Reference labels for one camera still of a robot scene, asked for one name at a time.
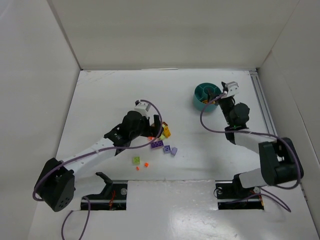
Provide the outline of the green square lego brick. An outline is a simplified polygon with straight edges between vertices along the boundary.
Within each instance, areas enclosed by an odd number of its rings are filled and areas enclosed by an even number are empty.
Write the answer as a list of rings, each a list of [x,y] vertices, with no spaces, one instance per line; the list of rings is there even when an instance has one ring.
[[[133,159],[132,159],[132,163],[134,164],[134,165],[140,165],[140,157],[139,156],[135,156],[135,157],[133,157]]]

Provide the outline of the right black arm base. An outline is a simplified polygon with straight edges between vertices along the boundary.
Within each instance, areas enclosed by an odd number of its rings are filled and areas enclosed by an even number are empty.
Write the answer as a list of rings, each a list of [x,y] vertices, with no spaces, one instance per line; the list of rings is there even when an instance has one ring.
[[[262,197],[254,188],[243,188],[239,174],[232,180],[216,180],[214,196],[219,210],[264,210]]]

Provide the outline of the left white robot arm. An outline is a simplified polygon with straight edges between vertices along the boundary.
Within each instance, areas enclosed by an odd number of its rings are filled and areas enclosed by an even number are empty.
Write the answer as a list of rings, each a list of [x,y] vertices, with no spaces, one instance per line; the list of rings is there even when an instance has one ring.
[[[131,150],[131,142],[138,137],[156,138],[162,131],[160,113],[150,118],[131,110],[122,122],[107,132],[91,147],[65,160],[49,159],[34,186],[32,197],[45,202],[54,212],[63,210],[79,191],[77,182],[89,169],[113,158],[124,150]]]

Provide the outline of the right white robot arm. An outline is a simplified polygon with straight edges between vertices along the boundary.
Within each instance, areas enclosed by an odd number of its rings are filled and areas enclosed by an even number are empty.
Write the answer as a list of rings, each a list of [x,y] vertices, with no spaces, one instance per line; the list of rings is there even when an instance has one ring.
[[[244,196],[245,192],[264,186],[285,189],[283,184],[291,181],[295,181],[291,188],[296,188],[304,176],[304,170],[291,139],[251,131],[247,127],[250,109],[244,103],[235,103],[234,90],[216,94],[206,87],[204,91],[207,93],[207,104],[216,104],[222,110],[228,124],[222,131],[226,139],[259,156],[259,168],[238,173],[233,177],[230,187],[234,193]]]

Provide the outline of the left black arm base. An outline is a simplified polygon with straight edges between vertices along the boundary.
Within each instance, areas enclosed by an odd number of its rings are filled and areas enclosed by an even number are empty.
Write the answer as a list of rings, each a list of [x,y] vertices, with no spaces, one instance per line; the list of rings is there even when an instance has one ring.
[[[112,180],[103,172],[96,172],[76,182],[74,195],[81,197],[82,211],[125,211],[127,193],[127,180]]]

